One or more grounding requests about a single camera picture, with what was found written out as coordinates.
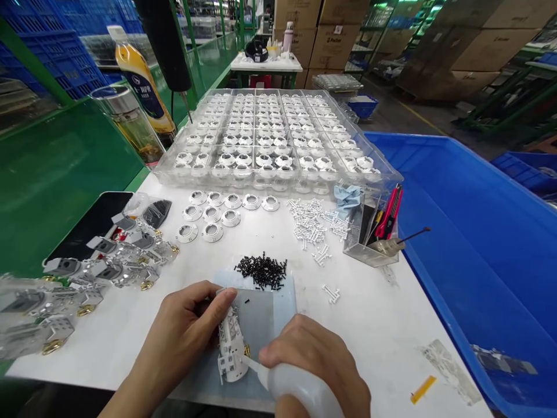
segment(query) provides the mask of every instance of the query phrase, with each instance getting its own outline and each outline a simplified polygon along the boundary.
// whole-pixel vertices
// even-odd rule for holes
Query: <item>white table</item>
[[[174,236],[183,223],[180,213],[191,190],[162,186],[150,174],[139,191],[173,201],[161,230],[166,236]],[[334,206],[332,202],[325,205]],[[378,269],[343,255],[342,243],[328,232],[327,243],[333,257],[321,268],[312,259],[311,251],[301,251],[292,234],[294,221],[284,200],[276,212],[265,212],[262,208],[240,211],[241,223],[226,229],[220,241],[209,244],[199,236],[192,243],[180,244],[177,259],[163,269],[152,289],[146,292],[110,289],[94,313],[79,319],[64,347],[48,356],[19,358],[7,376],[116,390],[130,371],[165,295],[199,280],[210,280],[216,271],[232,269],[241,256],[261,255],[265,251],[272,258],[288,260],[287,269],[295,280],[298,312],[344,339],[359,373],[370,387],[373,417],[493,418],[483,400],[468,406],[455,387],[420,353],[420,347],[439,339],[471,379],[402,255],[391,266],[396,276],[394,286]],[[201,226],[202,219],[196,223]],[[336,305],[328,303],[321,289],[323,284],[340,289]],[[411,393],[430,374],[437,381],[418,403],[412,404]],[[192,396],[181,386],[171,397],[265,411],[273,407],[269,402],[238,405],[228,399]]]
[[[240,52],[230,64],[230,69],[238,72],[238,87],[240,88],[244,85],[244,87],[247,87],[247,76],[249,75],[270,74],[280,75],[282,77],[281,88],[288,88],[288,84],[290,83],[290,88],[294,89],[294,85],[296,84],[296,74],[303,71],[300,62],[298,62],[298,59],[293,53],[290,54],[290,58],[279,57],[276,60],[269,59],[262,63],[257,63],[252,59],[247,58],[244,52]]]

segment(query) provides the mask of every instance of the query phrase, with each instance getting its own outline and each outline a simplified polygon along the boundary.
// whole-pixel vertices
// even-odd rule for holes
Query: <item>blue cloth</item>
[[[347,189],[335,186],[335,197],[337,198],[338,217],[343,221],[350,214],[350,209],[360,204],[361,187],[348,186]]]

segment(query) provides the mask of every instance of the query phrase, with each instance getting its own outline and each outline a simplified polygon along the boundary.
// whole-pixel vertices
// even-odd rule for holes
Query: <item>black phone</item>
[[[93,206],[79,220],[68,235],[43,261],[58,257],[86,260],[94,250],[86,244],[95,236],[106,237],[114,229],[112,217],[124,210],[132,198],[132,192],[104,192],[97,198]]]

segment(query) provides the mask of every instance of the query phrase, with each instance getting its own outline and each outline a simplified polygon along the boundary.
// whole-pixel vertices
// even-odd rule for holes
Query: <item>clear plastic tray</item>
[[[183,153],[193,162],[177,167]],[[320,196],[351,184],[388,192],[403,180],[322,90],[210,90],[154,173],[172,186]]]

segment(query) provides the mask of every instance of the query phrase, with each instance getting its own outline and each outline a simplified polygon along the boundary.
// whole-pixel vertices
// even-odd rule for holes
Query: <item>right hand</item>
[[[280,363],[300,367],[320,377],[337,397],[345,417],[371,417],[371,393],[358,374],[354,357],[335,333],[313,319],[297,314],[279,337],[259,352],[259,362],[268,368]],[[300,416],[301,403],[291,396],[277,400],[275,414]]]

